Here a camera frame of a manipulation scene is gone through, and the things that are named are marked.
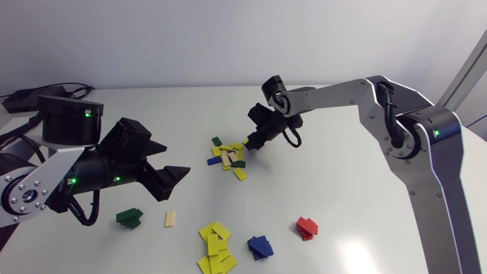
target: black cable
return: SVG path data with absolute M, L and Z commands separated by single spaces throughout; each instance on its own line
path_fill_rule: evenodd
M 93 191 L 93 203 L 91 203 L 92 212 L 88 219 L 86 218 L 83 209 L 79 205 L 78 201 L 76 201 L 76 198 L 74 196 L 69 196 L 68 201 L 69 210 L 82 225 L 92 226 L 95 224 L 96 220 L 98 219 L 98 212 L 100 209 L 100 190 Z
M 23 134 L 19 135 L 19 138 L 24 140 L 34 150 L 41 163 L 46 161 L 46 158 L 44 158 L 44 155 L 42 155 L 39 147 L 34 143 L 34 141 L 32 141 L 32 139 Z
M 484 115 L 484 116 L 482 116 L 482 117 L 480 117 L 480 118 L 478 118 L 478 119 L 477 119 L 477 120 L 475 120 L 475 121 L 474 121 L 472 124 L 470 124 L 470 125 L 468 125 L 468 126 L 466 126 L 466 127 L 472 126 L 473 124 L 475 124 L 476 122 L 478 122 L 478 121 L 480 121 L 480 120 L 484 119 L 485 117 L 487 117 L 487 114 L 486 114 L 486 115 Z
M 296 131 L 296 129 L 294 129 L 294 128 L 290 128 L 289 130 L 290 130 L 290 131 L 291 131 L 291 132 L 294 134 L 294 136 L 296 137 L 296 139 L 298 139 L 298 143 L 297 143 L 297 144 L 295 144 L 295 143 L 291 142 L 291 140 L 290 140 L 290 139 L 289 139 L 289 137 L 287 136 L 286 130 L 283 130 L 283 131 L 282 131 L 282 135 L 284 135 L 284 138 L 286 138 L 286 141 L 287 141 L 287 142 L 288 142 L 290 145 L 292 145 L 293 147 L 298 148 L 299 146 L 301 146 L 301 143 L 302 143 L 302 141 L 301 141 L 301 136 L 300 136 L 300 135 L 299 135 L 299 133 Z

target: table surface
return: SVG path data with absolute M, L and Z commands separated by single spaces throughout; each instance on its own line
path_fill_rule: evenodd
M 405 185 L 362 127 L 354 106 L 302 115 L 303 144 L 279 136 L 259 151 L 244 150 L 248 178 L 208 166 L 211 138 L 242 142 L 255 130 L 247 113 L 265 105 L 259 87 L 191 87 L 96 90 L 86 100 L 105 104 L 102 137 L 121 117 L 140 121 L 152 140 L 168 146 L 149 157 L 155 168 L 189 166 L 169 200 L 157 202 L 139 183 L 101 191 L 96 224 L 85 227 L 70 212 L 47 210 L 19 225 L 0 254 L 0 273 L 200 273 L 206 245 L 198 230 L 213 221 L 232 236 L 229 251 L 238 273 L 427 273 Z M 12 117 L 4 109 L 0 122 Z M 37 127 L 29 135 L 39 135 Z M 487 269 L 486 143 L 463 128 L 462 180 L 480 261 Z M 77 195 L 89 211 L 91 194 Z M 129 208 L 144 212 L 129 230 L 115 222 Z M 164 228 L 166 211 L 176 224 Z M 303 241 L 302 216 L 319 225 Z M 274 255 L 254 261 L 247 240 L 265 235 Z

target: wooden block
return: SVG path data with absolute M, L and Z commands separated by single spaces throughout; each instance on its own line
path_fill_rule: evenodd
M 221 223 L 217 222 L 213 227 L 213 231 L 216 232 L 222 239 L 226 240 L 232 233 L 228 231 Z
M 218 255 L 210 256 L 210 268 L 211 274 L 217 274 L 222 272 L 222 262 Z
M 239 161 L 243 161 L 243 160 L 244 160 L 244 152 L 243 152 L 243 151 L 241 151 L 241 150 L 237 150 L 237 151 L 235 152 L 235 155 L 237 156 L 237 159 L 238 159 Z
M 228 154 L 228 157 L 230 158 L 230 160 L 231 160 L 232 162 L 236 162 L 236 161 L 238 161 L 238 160 L 239 160 L 239 159 L 237 158 L 237 155 L 235 155 L 235 152 L 230 152 L 230 153 Z
M 232 256 L 228 256 L 225 260 L 222 262 L 222 273 L 226 274 L 227 272 L 230 271 L 234 266 L 237 265 L 237 260 Z
M 210 235 L 211 233 L 213 233 L 213 226 L 216 224 L 216 222 L 212 222 L 210 224 L 208 224 L 207 226 L 203 227 L 202 229 L 199 230 L 199 233 L 201 235 L 201 238 L 204 238 L 208 235 Z
M 233 170 L 233 173 L 239 178 L 240 181 L 247 179 L 247 175 L 245 175 L 244 171 L 241 168 L 236 168 Z
M 223 162 L 222 162 L 222 166 L 223 166 L 223 170 L 230 170 L 232 168 L 231 166 L 223 165 Z
M 208 235 L 208 256 L 218 255 L 218 235 L 210 234 Z
M 228 151 L 226 151 L 226 150 L 222 150 L 222 163 L 223 163 L 223 166 L 225 166 L 225 167 L 231 165 L 230 160 L 228 159 Z
M 164 222 L 164 227 L 173 227 L 176 221 L 176 212 L 168 211 L 166 212 L 166 221 Z
M 208 257 L 204 256 L 198 261 L 198 265 L 200 266 L 201 271 L 203 274 L 211 274 L 211 268 L 210 268 L 210 260 Z
M 214 147 L 211 149 L 211 151 L 213 152 L 213 156 L 215 157 L 218 157 L 218 156 L 221 156 L 222 153 L 220 152 L 220 148 L 219 147 Z
M 230 256 L 230 251 L 228 251 L 228 249 L 220 250 L 220 252 L 218 253 L 220 262 L 225 260 L 228 256 Z
M 220 149 L 221 150 L 226 150 L 226 151 L 233 151 L 233 147 L 232 146 L 227 146 L 227 145 L 221 145 L 220 146 Z
M 238 150 L 242 150 L 242 148 L 244 148 L 244 145 L 235 142 L 231 143 L 230 145 Z
M 226 240 L 218 240 L 218 242 L 216 243 L 217 246 L 218 246 L 218 250 L 224 250 L 224 249 L 228 249 L 228 246 L 226 245 Z

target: blue block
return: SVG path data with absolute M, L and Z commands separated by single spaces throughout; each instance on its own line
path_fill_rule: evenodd
M 215 157 L 215 158 L 210 158 L 208 160 L 206 160 L 208 162 L 208 165 L 214 165 L 214 164 L 217 164 L 217 163 L 221 163 L 222 162 L 222 158 L 220 156 L 218 157 Z

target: green block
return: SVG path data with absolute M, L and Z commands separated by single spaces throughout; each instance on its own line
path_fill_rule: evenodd
M 222 144 L 222 141 L 220 141 L 220 138 L 218 138 L 218 137 L 215 137 L 215 138 L 213 138 L 213 139 L 211 139 L 211 140 L 213 141 L 213 143 L 214 143 L 214 144 L 215 144 L 217 147 L 219 147 L 219 146 L 223 145 L 223 144 Z
M 236 161 L 231 164 L 232 167 L 242 167 L 245 168 L 245 161 Z
M 124 212 L 120 212 L 116 215 L 116 221 L 117 223 L 125 220 L 125 219 L 129 219 L 129 218 L 133 218 L 137 215 L 137 210 L 135 208 L 131 208 L 129 210 L 126 210 Z

